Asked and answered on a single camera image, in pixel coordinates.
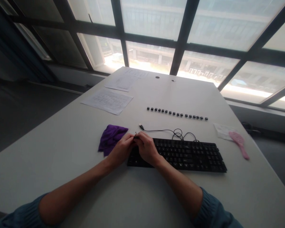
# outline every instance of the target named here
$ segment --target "blue sleeve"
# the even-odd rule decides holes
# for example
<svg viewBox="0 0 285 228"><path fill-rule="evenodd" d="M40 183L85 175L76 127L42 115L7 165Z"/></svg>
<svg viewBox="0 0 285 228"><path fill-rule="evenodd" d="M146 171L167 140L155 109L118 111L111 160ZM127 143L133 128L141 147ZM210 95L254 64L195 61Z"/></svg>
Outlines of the blue sleeve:
<svg viewBox="0 0 285 228"><path fill-rule="evenodd" d="M43 196L38 197L33 202L17 208L13 213L6 215L0 220L0 228L3 227L48 227L39 214L38 206Z"/></svg>
<svg viewBox="0 0 285 228"><path fill-rule="evenodd" d="M195 227L242 227L233 215L224 210L221 202L203 190L203 202L197 217L193 220Z"/></svg>

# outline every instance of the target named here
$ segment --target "floor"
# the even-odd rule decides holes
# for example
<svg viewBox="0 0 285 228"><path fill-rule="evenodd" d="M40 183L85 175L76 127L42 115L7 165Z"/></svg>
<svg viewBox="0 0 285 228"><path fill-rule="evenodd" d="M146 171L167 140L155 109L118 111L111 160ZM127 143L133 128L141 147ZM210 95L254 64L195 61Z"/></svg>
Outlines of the floor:
<svg viewBox="0 0 285 228"><path fill-rule="evenodd" d="M0 152L77 97L27 82L0 81ZM285 185L285 142L262 135L253 138Z"/></svg>

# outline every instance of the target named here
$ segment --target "pink hairbrush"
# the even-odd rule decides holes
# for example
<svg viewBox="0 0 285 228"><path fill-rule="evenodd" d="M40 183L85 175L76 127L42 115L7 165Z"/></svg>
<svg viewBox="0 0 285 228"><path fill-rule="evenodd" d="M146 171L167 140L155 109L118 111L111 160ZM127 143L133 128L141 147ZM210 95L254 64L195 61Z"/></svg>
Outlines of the pink hairbrush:
<svg viewBox="0 0 285 228"><path fill-rule="evenodd" d="M238 134L238 133L236 133L236 132L234 132L234 131L230 131L230 132L229 132L229 136L230 136L230 137L233 139L233 141L240 147L243 157L244 157L246 160L249 160L249 156L248 156L248 154L246 153L246 150L245 150L245 148L244 148L244 139L243 139L243 137L242 137L240 134Z"/></svg>

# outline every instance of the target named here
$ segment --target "table surface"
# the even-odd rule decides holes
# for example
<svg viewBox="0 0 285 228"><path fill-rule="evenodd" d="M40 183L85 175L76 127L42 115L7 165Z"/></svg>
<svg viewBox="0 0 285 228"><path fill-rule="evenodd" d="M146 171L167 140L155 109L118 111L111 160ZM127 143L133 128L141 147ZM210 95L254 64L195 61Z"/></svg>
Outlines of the table surface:
<svg viewBox="0 0 285 228"><path fill-rule="evenodd" d="M125 69L117 70L0 153L0 211L10 213L103 160L97 149L108 124L135 133L141 123L146 130L181 128L201 142L216 143L226 174L182 173L217 197L244 227L285 227L285 186L213 83L149 72L130 92L115 90L134 97L119 116L80 104ZM147 106L209 120L151 112ZM217 137L213 123L237 129L245 139L249 161L235 143ZM169 132L149 135L172 137ZM187 135L185 140L193 137ZM125 163L101 180L63 223L63 227L147 226L192 225L155 169Z"/></svg>

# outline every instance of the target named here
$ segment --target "purple cloth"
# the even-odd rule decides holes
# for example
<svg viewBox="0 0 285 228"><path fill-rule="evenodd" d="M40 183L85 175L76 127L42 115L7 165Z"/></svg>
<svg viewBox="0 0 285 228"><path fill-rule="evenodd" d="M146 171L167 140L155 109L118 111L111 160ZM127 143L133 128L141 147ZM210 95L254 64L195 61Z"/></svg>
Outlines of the purple cloth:
<svg viewBox="0 0 285 228"><path fill-rule="evenodd" d="M108 156L117 142L125 135L128 130L128 128L109 124L105 131L102 133L98 151L103 151L104 157Z"/></svg>

